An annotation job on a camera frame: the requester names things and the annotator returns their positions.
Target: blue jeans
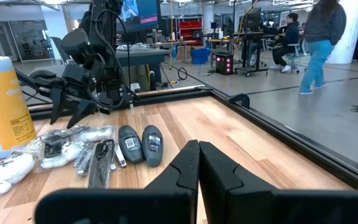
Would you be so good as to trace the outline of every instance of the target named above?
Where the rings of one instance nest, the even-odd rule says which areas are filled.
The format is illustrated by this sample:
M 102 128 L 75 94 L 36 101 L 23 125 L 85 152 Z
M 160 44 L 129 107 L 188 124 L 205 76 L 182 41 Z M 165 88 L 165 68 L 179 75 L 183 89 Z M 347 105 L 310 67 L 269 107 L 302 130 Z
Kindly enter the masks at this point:
M 315 86 L 324 85 L 323 65 L 333 50 L 333 45 L 329 40 L 321 40 L 307 44 L 311 58 L 301 83 L 301 92 L 310 91 L 310 85 L 313 81 Z

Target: monitor screen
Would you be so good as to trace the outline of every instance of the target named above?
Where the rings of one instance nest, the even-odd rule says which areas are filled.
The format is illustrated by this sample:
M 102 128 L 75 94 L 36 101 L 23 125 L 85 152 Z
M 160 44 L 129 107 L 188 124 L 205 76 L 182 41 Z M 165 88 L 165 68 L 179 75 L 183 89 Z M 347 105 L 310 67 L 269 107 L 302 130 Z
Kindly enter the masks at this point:
M 120 18 L 127 32 L 156 28 L 160 17 L 158 0 L 124 0 L 122 3 Z M 117 32 L 124 32 L 119 21 Z

